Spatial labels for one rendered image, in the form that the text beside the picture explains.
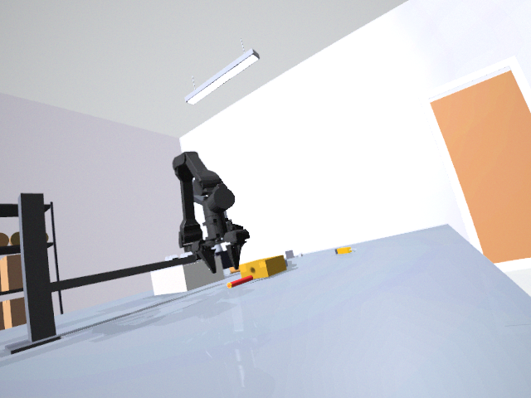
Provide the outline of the red cylinder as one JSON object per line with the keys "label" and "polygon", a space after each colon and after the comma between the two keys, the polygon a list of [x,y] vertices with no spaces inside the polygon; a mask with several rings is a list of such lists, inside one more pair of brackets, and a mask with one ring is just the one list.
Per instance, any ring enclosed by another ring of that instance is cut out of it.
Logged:
{"label": "red cylinder", "polygon": [[243,283],[245,283],[245,282],[247,282],[247,281],[250,281],[250,280],[253,280],[253,276],[252,276],[252,275],[249,275],[249,276],[247,276],[247,277],[245,277],[245,278],[238,279],[238,280],[235,280],[235,281],[233,281],[233,282],[230,282],[227,286],[228,286],[228,288],[230,289],[230,288],[232,288],[232,287],[234,287],[234,286],[237,286],[237,285],[239,285],[239,284],[243,284]]}

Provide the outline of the hammer with orange handle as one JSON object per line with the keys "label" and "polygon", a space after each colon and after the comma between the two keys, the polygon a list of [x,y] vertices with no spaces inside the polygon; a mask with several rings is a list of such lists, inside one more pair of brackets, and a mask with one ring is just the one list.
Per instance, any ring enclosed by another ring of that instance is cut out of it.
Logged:
{"label": "hammer with orange handle", "polygon": [[240,268],[239,269],[234,269],[234,267],[230,267],[228,269],[225,270],[225,274],[226,275],[229,275],[230,273],[236,273],[236,272],[239,272],[240,271]]}

